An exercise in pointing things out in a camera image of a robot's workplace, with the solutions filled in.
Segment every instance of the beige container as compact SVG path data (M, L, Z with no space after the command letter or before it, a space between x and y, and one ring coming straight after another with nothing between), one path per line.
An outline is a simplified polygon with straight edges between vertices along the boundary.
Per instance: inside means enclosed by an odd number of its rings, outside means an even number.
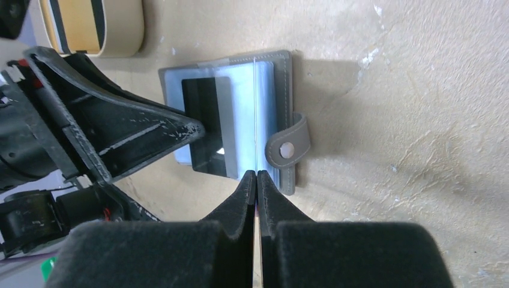
M58 53L129 57L145 30L142 0L39 0L46 35Z

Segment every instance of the beige tabletop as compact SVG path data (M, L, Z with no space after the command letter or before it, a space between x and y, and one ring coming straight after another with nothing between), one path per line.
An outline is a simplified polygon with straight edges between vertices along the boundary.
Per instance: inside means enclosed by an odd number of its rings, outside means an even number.
M312 150L289 199L319 221L420 223L457 286L509 287L506 1L146 0L144 9L140 52L93 60L114 82L162 103L159 68L293 51L294 106L309 119ZM117 183L168 221L202 218L236 184L173 155Z

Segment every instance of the green object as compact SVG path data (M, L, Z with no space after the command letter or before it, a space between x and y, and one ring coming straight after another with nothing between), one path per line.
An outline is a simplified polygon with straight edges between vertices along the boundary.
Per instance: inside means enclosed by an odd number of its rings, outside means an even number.
M41 264L41 271L43 272L44 282L46 282L47 279L49 278L49 274L53 270L53 267L55 266L55 262L56 262L56 257L51 257Z

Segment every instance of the gray strap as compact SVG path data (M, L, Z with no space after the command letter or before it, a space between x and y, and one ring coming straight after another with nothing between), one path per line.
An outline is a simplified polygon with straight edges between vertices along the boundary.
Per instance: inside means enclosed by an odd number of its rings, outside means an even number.
M294 112L294 125L272 135L265 145L265 157L274 168L295 165L311 148L306 117Z

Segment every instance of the black stripe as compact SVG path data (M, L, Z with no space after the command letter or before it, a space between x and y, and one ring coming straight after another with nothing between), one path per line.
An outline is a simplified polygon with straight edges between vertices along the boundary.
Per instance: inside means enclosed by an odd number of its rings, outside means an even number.
M49 0L51 6L51 12L55 19L55 26L58 32L58 38L60 39L60 45L62 46L62 52L71 54L71 50L67 45L67 38L65 37L64 22L62 21L62 14L60 13L60 6L58 0Z
M104 11L102 0L91 0L92 1L92 12L94 13L95 30L97 31L97 40L99 41L99 48L103 48L104 43Z

